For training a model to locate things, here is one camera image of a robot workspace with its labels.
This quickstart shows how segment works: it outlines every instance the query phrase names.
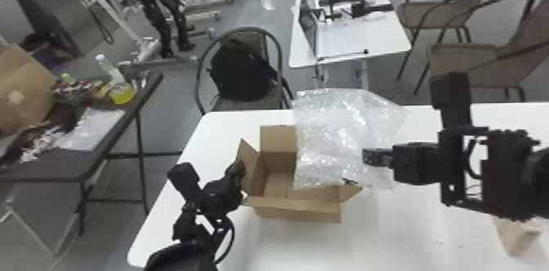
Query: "wall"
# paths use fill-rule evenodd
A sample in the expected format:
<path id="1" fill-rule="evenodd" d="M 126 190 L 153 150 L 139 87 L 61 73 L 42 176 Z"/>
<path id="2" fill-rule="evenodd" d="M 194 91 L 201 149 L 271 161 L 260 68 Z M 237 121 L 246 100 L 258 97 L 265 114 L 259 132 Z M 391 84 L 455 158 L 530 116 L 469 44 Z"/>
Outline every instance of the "wall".
<path id="1" fill-rule="evenodd" d="M 0 0 L 0 35 L 8 42 L 21 42 L 33 32 L 17 0 Z"/>

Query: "plastic bag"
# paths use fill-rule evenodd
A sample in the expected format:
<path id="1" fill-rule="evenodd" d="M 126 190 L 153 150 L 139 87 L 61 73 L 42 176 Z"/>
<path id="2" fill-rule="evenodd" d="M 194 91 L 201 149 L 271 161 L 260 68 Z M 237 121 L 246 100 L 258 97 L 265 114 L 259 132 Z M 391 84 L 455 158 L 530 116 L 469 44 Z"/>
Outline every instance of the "plastic bag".
<path id="1" fill-rule="evenodd" d="M 392 186 L 392 172 L 364 165 L 362 150 L 399 143 L 404 108 L 365 90 L 319 89 L 299 92 L 292 110 L 298 147 L 295 189 Z"/>
<path id="2" fill-rule="evenodd" d="M 56 142 L 56 147 L 82 151 L 93 150 L 124 115 L 124 111 L 87 108 L 78 125 Z"/>

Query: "yellow liquid bottle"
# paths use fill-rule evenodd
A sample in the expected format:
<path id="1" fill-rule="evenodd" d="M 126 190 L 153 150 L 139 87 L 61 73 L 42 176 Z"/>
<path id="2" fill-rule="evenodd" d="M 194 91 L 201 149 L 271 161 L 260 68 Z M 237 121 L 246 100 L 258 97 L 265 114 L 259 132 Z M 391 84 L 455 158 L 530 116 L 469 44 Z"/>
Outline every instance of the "yellow liquid bottle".
<path id="1" fill-rule="evenodd" d="M 96 61 L 99 66 L 110 75 L 112 80 L 109 82 L 109 96 L 115 104 L 126 104 L 136 95 L 136 90 L 126 82 L 126 78 L 120 71 L 105 57 L 97 55 Z"/>
<path id="2" fill-rule="evenodd" d="M 115 104 L 126 104 L 135 95 L 136 90 L 127 82 L 116 82 L 109 92 L 109 96 Z"/>

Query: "chair seat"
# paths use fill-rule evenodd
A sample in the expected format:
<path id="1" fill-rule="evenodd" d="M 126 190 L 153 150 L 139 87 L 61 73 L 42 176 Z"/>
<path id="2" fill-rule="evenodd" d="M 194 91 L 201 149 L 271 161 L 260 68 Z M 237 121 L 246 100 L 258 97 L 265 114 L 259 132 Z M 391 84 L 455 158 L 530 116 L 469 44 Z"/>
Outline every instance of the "chair seat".
<path id="1" fill-rule="evenodd" d="M 274 88 L 263 99 L 254 101 L 227 100 L 219 97 L 213 105 L 212 111 L 280 109 L 279 97 L 276 95 L 277 91 L 278 89 Z"/>
<path id="2" fill-rule="evenodd" d="M 467 73 L 471 86 L 476 87 L 513 87 L 518 84 L 503 63 L 502 72 L 494 72 L 491 68 L 481 68 L 467 72 L 471 67 L 484 62 L 494 61 L 498 56 L 498 47 L 484 44 L 435 44 L 429 50 L 431 76 L 441 76 L 449 72 Z"/>
<path id="3" fill-rule="evenodd" d="M 396 13 L 399 16 L 402 25 L 409 29 L 415 29 L 419 27 L 423 15 L 429 11 L 433 6 L 440 2 L 408 2 L 399 5 L 396 8 Z M 446 22 L 450 20 L 460 11 L 463 11 L 462 7 L 457 4 L 446 4 L 434 9 L 426 18 L 422 25 L 423 29 L 440 29 L 446 25 Z M 449 27 L 459 28 L 462 27 L 468 20 L 468 16 L 457 18 Z"/>

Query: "bottle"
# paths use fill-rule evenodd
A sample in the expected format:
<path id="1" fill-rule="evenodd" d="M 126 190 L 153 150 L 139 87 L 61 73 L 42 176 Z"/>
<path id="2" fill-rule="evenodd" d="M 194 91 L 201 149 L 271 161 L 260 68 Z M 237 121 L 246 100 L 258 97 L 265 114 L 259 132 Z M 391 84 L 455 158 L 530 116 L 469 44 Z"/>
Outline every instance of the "bottle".
<path id="1" fill-rule="evenodd" d="M 96 61 L 111 77 L 109 96 L 113 102 L 115 104 L 126 104 L 132 100 L 133 96 L 136 95 L 136 91 L 126 82 L 126 78 L 122 73 L 103 54 L 97 55 Z"/>
<path id="2" fill-rule="evenodd" d="M 61 75 L 61 79 L 63 79 L 63 81 L 68 83 L 69 85 L 72 85 L 78 81 L 76 78 L 70 76 L 69 73 L 63 73 Z"/>

